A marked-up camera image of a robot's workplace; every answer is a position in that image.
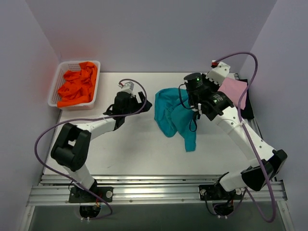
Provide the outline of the teal t-shirt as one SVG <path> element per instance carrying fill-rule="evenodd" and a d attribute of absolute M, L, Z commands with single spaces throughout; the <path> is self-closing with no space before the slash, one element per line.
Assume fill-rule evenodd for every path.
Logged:
<path fill-rule="evenodd" d="M 162 133 L 173 137 L 176 133 L 184 139 L 187 152 L 196 150 L 196 123 L 194 111 L 189 109 L 188 94 L 184 89 L 162 89 L 155 95 L 154 120 Z"/>

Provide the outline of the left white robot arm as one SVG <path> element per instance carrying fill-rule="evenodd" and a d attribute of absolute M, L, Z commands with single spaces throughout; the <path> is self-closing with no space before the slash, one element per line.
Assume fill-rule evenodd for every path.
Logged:
<path fill-rule="evenodd" d="M 98 121 L 76 125 L 65 123 L 60 130 L 51 150 L 51 157 L 76 180 L 75 185 L 80 188 L 79 195 L 86 202 L 93 201 L 98 193 L 97 181 L 86 166 L 90 141 L 119 129 L 128 115 L 149 111 L 152 103 L 145 98 L 143 92 L 140 91 L 138 95 L 141 102 L 137 101 L 135 95 L 120 91 L 114 103 Z"/>

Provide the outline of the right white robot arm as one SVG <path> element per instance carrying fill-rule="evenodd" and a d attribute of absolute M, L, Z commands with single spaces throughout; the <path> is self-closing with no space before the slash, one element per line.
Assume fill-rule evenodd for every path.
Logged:
<path fill-rule="evenodd" d="M 205 115 L 219 126 L 240 148 L 250 166 L 244 170 L 227 173 L 214 186 L 218 198 L 226 198 L 231 191 L 248 187 L 260 191 L 266 180 L 271 180 L 282 168 L 287 153 L 276 150 L 262 138 L 238 115 L 238 110 L 231 99 L 219 91 L 217 83 L 205 74 L 192 73 L 184 77 L 188 93 L 188 103 L 195 115 Z"/>

